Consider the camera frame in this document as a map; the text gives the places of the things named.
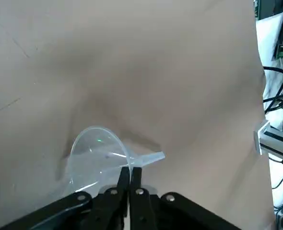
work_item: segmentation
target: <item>beige cloth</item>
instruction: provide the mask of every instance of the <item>beige cloth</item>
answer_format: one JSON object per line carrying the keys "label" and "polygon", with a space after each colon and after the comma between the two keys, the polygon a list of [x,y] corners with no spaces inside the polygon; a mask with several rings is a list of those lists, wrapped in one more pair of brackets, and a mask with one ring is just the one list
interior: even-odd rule
{"label": "beige cloth", "polygon": [[273,222],[253,142],[264,73],[251,1],[4,2],[0,225],[61,193],[71,144],[91,125],[165,152],[143,173],[159,194],[245,230]]}

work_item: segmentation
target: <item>metal frame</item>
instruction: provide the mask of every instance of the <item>metal frame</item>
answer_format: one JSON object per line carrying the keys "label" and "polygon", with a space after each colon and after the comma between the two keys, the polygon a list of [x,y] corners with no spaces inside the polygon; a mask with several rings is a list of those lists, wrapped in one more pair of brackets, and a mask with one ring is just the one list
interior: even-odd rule
{"label": "metal frame", "polygon": [[283,132],[271,127],[264,120],[254,131],[255,146],[258,153],[271,153],[283,159]]}

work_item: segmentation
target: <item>transparent plastic funnel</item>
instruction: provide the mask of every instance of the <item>transparent plastic funnel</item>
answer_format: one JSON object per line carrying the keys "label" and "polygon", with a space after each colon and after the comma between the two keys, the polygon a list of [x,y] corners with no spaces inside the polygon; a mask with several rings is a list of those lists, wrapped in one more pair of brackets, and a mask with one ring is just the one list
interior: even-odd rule
{"label": "transparent plastic funnel", "polygon": [[96,196],[101,187],[116,184],[123,166],[143,167],[164,159],[163,152],[138,156],[110,130],[89,127],[76,138],[69,157],[70,192]]}

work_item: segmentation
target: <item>screw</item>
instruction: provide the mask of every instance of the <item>screw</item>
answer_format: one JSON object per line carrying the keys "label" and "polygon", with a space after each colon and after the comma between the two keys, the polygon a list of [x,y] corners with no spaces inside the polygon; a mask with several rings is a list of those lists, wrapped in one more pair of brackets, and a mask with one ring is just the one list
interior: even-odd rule
{"label": "screw", "polygon": [[143,194],[143,190],[141,188],[136,189],[135,192],[136,192],[137,195],[142,195]]}
{"label": "screw", "polygon": [[118,193],[118,192],[117,192],[116,189],[111,190],[111,194],[112,194],[112,195],[116,195],[117,193]]}
{"label": "screw", "polygon": [[173,202],[175,200],[175,197],[173,195],[167,195],[166,200],[169,202]]}
{"label": "screw", "polygon": [[78,196],[78,200],[85,200],[85,196],[84,195],[80,195],[80,196]]}

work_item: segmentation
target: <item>beige fabric backdrop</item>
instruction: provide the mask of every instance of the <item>beige fabric backdrop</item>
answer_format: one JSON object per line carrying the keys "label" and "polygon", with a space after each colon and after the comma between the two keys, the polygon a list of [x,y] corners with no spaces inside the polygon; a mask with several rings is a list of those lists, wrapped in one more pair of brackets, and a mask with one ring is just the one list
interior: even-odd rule
{"label": "beige fabric backdrop", "polygon": [[143,177],[160,194],[265,229],[263,87],[249,0],[0,1],[0,224],[59,196],[74,138],[103,125],[165,152]]}

